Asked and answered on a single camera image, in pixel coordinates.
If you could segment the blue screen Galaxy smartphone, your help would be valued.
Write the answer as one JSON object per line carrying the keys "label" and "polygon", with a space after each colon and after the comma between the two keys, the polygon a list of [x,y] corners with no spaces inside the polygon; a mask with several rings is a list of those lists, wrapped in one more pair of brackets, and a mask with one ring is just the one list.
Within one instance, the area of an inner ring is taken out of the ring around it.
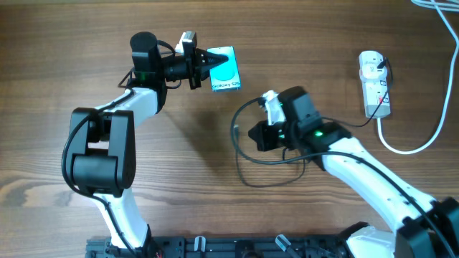
{"label": "blue screen Galaxy smartphone", "polygon": [[228,60],[210,70],[211,89],[215,92],[240,90],[242,83],[237,66],[235,49],[233,46],[215,47],[207,49],[213,54],[221,54]]}

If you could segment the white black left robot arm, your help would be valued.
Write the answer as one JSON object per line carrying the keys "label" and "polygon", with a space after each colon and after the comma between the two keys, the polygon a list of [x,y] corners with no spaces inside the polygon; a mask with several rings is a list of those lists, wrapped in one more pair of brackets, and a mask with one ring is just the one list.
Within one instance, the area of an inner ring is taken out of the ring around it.
{"label": "white black left robot arm", "polygon": [[161,111],[170,82],[188,80],[194,90],[212,69],[236,73],[237,68],[233,47],[200,49],[193,31],[184,32],[176,47],[150,32],[134,34],[130,46],[133,68],[119,83],[125,92],[106,105],[72,112],[61,169],[75,193],[98,205],[111,233],[108,249],[115,249],[119,257],[148,257],[151,231],[131,190],[135,129]]}

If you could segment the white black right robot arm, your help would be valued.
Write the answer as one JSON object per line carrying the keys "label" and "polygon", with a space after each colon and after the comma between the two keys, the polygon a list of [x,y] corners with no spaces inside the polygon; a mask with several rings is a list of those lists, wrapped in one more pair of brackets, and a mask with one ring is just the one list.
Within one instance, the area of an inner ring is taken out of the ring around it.
{"label": "white black right robot arm", "polygon": [[323,121],[302,87],[254,100],[266,114],[249,132],[259,151],[300,152],[339,178],[380,215],[388,231],[362,223],[344,238],[353,257],[457,257],[458,201],[438,201],[392,172],[337,122]]}

